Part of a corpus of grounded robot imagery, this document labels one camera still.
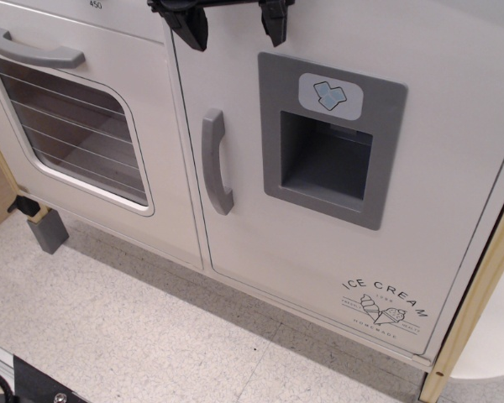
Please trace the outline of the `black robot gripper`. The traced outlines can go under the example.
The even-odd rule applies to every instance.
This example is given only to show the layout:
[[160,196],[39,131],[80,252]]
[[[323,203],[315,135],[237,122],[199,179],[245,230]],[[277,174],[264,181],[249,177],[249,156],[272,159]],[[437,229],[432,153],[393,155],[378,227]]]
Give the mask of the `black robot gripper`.
[[257,3],[265,33],[274,47],[286,41],[288,8],[291,3],[268,3],[264,0],[148,0],[153,13],[161,13],[171,30],[192,49],[207,48],[208,25],[203,8]]

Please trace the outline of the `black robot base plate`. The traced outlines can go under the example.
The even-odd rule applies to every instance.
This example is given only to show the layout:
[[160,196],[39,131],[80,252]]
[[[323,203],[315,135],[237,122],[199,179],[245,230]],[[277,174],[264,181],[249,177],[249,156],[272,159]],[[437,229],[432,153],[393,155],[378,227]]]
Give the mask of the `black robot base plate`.
[[13,356],[13,369],[14,394],[20,399],[20,402],[87,402],[74,390],[17,356]]

